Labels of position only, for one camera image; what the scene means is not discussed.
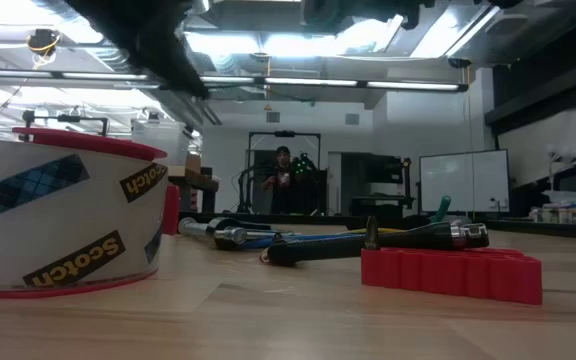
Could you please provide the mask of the blue handled metal tool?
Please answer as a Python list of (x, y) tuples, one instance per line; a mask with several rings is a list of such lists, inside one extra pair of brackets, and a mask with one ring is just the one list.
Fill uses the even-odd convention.
[(227, 217), (213, 218), (207, 223), (186, 217), (179, 221), (178, 232), (212, 240), (219, 250), (239, 250), (246, 245), (262, 246), (264, 240), (272, 242), (276, 238), (293, 235), (293, 232), (274, 229), (270, 225)]

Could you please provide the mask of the whiteboard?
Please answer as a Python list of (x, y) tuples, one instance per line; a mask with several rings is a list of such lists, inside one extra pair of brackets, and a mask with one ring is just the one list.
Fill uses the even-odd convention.
[(443, 197), (449, 212), (508, 213), (510, 180), (506, 150), (419, 158), (419, 210), (436, 212)]

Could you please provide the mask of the wooden table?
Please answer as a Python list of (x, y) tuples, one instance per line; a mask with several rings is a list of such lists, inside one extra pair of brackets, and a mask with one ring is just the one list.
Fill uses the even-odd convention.
[[(188, 169), (185, 166), (168, 167), (169, 182), (180, 190), (180, 210), (182, 212), (214, 213), (219, 183), (211, 175)], [(202, 202), (192, 201), (192, 191), (202, 192)]]

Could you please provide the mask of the black device with green lights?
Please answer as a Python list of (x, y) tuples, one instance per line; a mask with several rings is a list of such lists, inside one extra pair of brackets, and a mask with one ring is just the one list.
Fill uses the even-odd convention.
[(317, 170), (317, 166), (308, 153), (301, 153), (292, 159), (290, 169), (295, 175), (305, 175), (313, 173)]

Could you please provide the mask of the red Scotch tape dispenser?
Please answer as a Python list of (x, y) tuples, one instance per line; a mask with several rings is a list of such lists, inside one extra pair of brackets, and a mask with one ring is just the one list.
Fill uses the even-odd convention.
[(37, 298), (154, 275), (169, 187), (165, 151), (20, 128), (0, 140), (0, 298)]

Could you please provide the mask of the black shelf cabinet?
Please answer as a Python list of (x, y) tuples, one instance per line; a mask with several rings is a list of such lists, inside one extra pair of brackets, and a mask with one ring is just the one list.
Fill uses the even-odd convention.
[(362, 158), (360, 174), (368, 189), (374, 184), (402, 185), (402, 194), (371, 192), (351, 198), (350, 213), (353, 216), (376, 216), (402, 219), (403, 210), (411, 209), (414, 198), (411, 194), (410, 158), (399, 156), (366, 154)]

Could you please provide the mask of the dark screwdriver bit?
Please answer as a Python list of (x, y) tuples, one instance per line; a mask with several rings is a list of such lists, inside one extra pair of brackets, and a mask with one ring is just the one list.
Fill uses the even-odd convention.
[(367, 218), (366, 238), (364, 241), (364, 247), (367, 250), (378, 250), (379, 249), (378, 234), (379, 234), (379, 230), (378, 230), (377, 220), (374, 216), (369, 216)]

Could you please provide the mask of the long ceiling light bar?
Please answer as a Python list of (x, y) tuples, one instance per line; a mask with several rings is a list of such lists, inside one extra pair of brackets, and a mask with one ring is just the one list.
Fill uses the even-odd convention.
[[(108, 81), (126, 82), (134, 84), (147, 84), (150, 88), (161, 81), (150, 78), (148, 75), (128, 73), (99, 73), (99, 72), (63, 72), (43, 70), (0, 70), (3, 79), (41, 79), (41, 80), (73, 80), (73, 81)], [(303, 86), (303, 87), (333, 87), (374, 90), (405, 90), (423, 92), (465, 92), (467, 84), (460, 83), (432, 83), (413, 81), (375, 81), (375, 80), (342, 80), (317, 79), (294, 77), (268, 77), (268, 76), (200, 76), (200, 80), (207, 85), (226, 87), (252, 87), (252, 86)]]

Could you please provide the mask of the clear plastic storage container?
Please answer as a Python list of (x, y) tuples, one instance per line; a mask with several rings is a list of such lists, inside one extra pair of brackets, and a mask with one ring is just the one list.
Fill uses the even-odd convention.
[(156, 162), (164, 165), (183, 166), (188, 153), (189, 139), (180, 122), (150, 123), (135, 121), (132, 124), (131, 140), (167, 153)]

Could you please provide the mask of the black gantry frame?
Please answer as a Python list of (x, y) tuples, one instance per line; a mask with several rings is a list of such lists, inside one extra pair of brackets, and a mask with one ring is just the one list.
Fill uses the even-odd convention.
[(314, 164), (317, 166), (317, 170), (313, 173), (305, 174), (307, 179), (312, 185), (319, 185), (322, 182), (321, 175), (322, 170), (320, 169), (321, 164), (321, 135), (319, 133), (307, 133), (307, 132), (295, 132), (291, 130), (278, 130), (278, 131), (251, 131), (248, 133), (248, 143), (246, 149), (246, 159), (244, 162), (245, 168), (239, 173), (237, 183), (238, 183), (238, 205), (237, 213), (252, 213), (252, 200), (251, 200), (251, 189), (252, 182), (254, 181), (254, 172), (256, 170), (272, 169), (273, 165), (262, 163), (255, 165), (251, 163), (252, 154), (252, 139), (257, 136), (273, 136), (276, 138), (294, 138), (294, 137), (314, 137), (317, 140), (316, 146), (316, 162)]

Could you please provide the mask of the red bit holder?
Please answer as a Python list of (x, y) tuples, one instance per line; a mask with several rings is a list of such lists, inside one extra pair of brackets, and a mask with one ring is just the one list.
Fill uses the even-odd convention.
[(543, 302), (542, 263), (514, 249), (361, 252), (364, 285), (528, 305)]

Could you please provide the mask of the black bar stand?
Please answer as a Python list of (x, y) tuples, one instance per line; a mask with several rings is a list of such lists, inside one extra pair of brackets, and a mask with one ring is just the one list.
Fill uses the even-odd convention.
[(102, 130), (99, 132), (100, 136), (107, 137), (109, 134), (109, 119), (106, 117), (82, 117), (79, 115), (60, 114), (57, 116), (37, 116), (34, 110), (25, 110), (22, 112), (22, 120), (26, 128), (30, 128), (31, 124), (37, 119), (49, 120), (54, 119), (62, 123), (80, 123), (82, 121), (95, 121), (102, 124)]

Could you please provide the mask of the black aluminium rig frame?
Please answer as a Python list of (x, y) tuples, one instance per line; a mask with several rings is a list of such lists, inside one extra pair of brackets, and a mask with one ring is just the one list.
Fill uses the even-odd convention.
[[(211, 214), (192, 212), (180, 212), (178, 219), (182, 220), (186, 217), (191, 217), (198, 222), (208, 222), (216, 217), (226, 217), (244, 222), (264, 224), (343, 226), (348, 230), (363, 228), (368, 220), (367, 216), (256, 215), (240, 213)], [(430, 223), (430, 220), (428, 217), (420, 215), (411, 215), (402, 219), (381, 216), (377, 217), (377, 223), (381, 227), (385, 228), (407, 230), (427, 225)], [(507, 220), (484, 220), (483, 223), (488, 229), (492, 230), (576, 238), (576, 224), (534, 223)]]

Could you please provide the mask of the person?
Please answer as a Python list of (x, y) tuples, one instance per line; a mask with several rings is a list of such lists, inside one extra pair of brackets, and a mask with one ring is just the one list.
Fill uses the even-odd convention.
[(272, 190), (271, 214), (303, 214), (306, 175), (292, 165), (287, 146), (276, 149), (276, 165), (266, 173), (263, 190)]

